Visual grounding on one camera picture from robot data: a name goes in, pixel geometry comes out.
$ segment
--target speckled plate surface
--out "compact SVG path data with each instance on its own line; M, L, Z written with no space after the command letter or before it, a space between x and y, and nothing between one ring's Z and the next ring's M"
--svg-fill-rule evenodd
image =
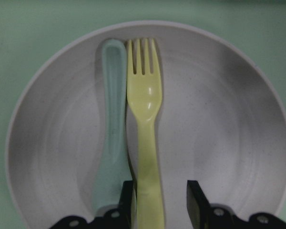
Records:
M276 213L286 197L286 115L263 73L203 30L135 21L94 31L54 55L15 108L7 141L9 187L26 225L44 229L76 214L93 219L92 182L102 152L105 103L100 46L154 37L163 75L156 124L166 226L191 228L186 181L211 202ZM136 125L127 112L136 169Z

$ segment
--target light green utensil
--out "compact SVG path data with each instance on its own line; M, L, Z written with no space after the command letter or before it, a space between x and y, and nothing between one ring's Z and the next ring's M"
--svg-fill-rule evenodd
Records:
M114 39L106 41L102 47L106 134L92 193L92 208L97 215L117 206L123 182L132 180L125 134L126 66L124 44Z

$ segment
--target yellow fork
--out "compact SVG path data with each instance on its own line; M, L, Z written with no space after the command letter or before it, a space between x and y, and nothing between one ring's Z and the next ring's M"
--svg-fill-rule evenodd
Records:
M147 38L144 39L143 64L140 40L137 39L136 41L135 70L131 40L128 41L127 49L127 101L138 127L138 229L164 229L163 199L154 134L154 122L162 103L161 75L156 47L152 39L151 62L153 71L150 68Z

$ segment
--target round plate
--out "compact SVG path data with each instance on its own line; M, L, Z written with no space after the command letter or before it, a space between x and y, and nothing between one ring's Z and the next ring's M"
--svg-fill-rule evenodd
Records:
M93 219L92 183L102 153L104 40L154 37L163 103L156 138L168 229L192 228L186 182L211 203L247 219L277 213L286 196L286 114L266 77L239 50L200 29L135 21L72 42L35 74L7 139L10 191L27 226L49 228L67 215ZM136 170L136 122L127 112Z

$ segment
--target green table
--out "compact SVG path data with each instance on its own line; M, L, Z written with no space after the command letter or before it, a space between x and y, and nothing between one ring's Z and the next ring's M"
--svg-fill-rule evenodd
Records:
M98 28L166 20L210 31L248 55L286 108L286 1L0 1L0 229L24 228L6 184L5 137L14 106L35 72L59 49ZM286 202L281 219L286 221Z

